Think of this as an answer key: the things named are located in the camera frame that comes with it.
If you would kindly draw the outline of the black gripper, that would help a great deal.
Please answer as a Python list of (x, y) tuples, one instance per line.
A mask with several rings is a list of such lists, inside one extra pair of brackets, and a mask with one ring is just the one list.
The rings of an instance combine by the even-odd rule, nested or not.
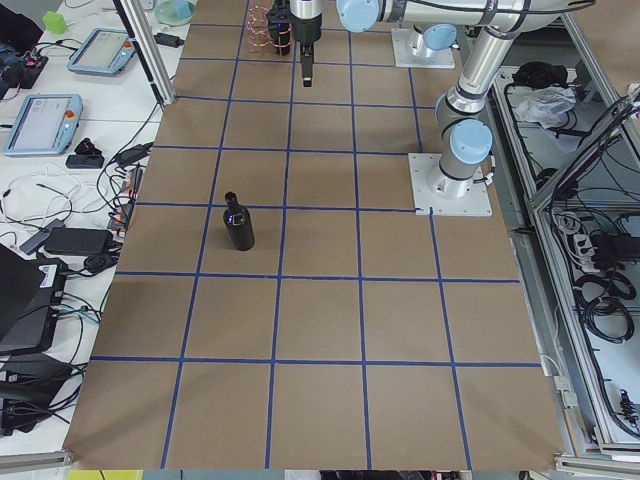
[(293, 38), (300, 44), (300, 62), (303, 86), (313, 85), (314, 44), (321, 37), (322, 1), (291, 0), (290, 22)]

